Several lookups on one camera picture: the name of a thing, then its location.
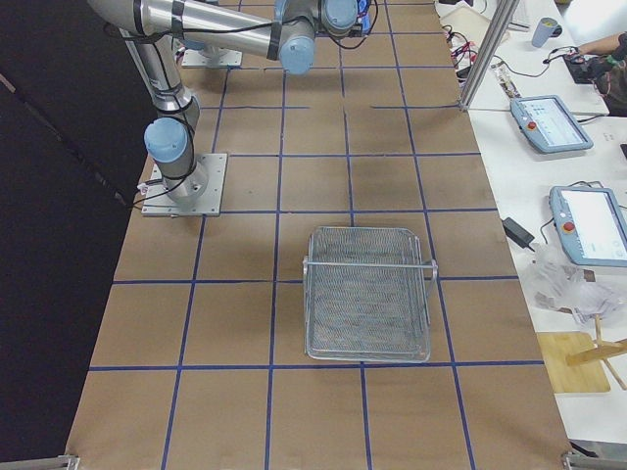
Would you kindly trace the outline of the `person hand at desk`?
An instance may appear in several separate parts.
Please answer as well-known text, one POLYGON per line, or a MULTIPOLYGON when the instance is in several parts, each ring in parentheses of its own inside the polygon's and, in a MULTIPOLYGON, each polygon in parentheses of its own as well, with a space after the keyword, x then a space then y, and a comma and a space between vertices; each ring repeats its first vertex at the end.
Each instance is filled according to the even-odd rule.
POLYGON ((592 42, 579 45, 577 51, 580 55, 595 55, 596 47, 592 42))

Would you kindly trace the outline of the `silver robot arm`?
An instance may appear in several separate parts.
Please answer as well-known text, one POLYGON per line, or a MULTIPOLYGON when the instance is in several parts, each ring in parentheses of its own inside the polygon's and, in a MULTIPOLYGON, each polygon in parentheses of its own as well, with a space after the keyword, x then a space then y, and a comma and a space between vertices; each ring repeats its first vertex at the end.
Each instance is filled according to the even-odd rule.
POLYGON ((216 179, 194 149, 200 116, 195 94, 181 81, 171 43, 203 54, 248 53, 277 61, 290 74, 314 64, 315 40, 364 40, 378 17, 374 1, 277 1, 264 19, 222 8, 215 1, 92 1, 90 7, 119 30, 157 110, 144 132, 161 173, 159 198, 191 214, 216 179))

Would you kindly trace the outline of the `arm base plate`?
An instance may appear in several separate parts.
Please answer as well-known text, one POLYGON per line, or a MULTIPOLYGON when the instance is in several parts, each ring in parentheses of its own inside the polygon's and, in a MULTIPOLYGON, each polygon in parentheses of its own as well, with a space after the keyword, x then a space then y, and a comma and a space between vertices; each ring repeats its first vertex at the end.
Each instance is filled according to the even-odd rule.
POLYGON ((185 181, 173 188, 176 182, 163 184, 161 171, 153 164, 150 180, 156 184, 147 187, 141 199, 141 213, 145 216, 219 216, 226 174, 227 154, 197 154, 196 168, 185 181))
POLYGON ((187 49, 182 58, 184 68, 229 69, 241 66, 243 54, 239 51, 216 48, 187 49))

